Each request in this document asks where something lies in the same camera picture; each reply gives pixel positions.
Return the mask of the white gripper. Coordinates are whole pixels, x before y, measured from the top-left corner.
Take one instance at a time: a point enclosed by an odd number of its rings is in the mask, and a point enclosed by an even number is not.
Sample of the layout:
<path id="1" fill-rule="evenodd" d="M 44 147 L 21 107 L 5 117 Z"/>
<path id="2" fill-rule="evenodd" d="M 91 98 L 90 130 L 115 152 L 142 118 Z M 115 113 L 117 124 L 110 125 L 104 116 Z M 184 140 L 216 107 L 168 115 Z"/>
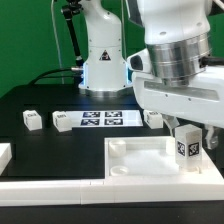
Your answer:
<path id="1" fill-rule="evenodd" d="M 163 121 L 171 136 L 180 125 L 178 117 L 208 124 L 205 126 L 207 148 L 213 150 L 218 146 L 220 128 L 224 129 L 223 66 L 207 67 L 191 77 L 187 87 L 165 86 L 159 78 L 141 72 L 134 72 L 132 80 L 139 106 L 165 114 Z"/>

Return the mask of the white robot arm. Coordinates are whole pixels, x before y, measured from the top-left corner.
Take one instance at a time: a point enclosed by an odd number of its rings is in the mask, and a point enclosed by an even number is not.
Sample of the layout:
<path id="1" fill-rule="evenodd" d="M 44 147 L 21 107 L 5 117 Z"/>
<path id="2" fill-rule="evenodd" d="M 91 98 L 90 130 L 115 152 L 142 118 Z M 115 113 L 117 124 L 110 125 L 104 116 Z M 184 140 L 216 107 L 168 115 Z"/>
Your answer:
<path id="1" fill-rule="evenodd" d="M 146 48 L 121 56 L 121 22 L 101 6 L 82 0 L 89 56 L 84 89 L 91 93 L 124 88 L 133 71 L 138 104 L 164 115 L 203 123 L 207 147 L 224 129 L 224 59 L 211 55 L 208 17 L 224 13 L 224 0 L 125 0 L 129 19 L 144 28 Z"/>

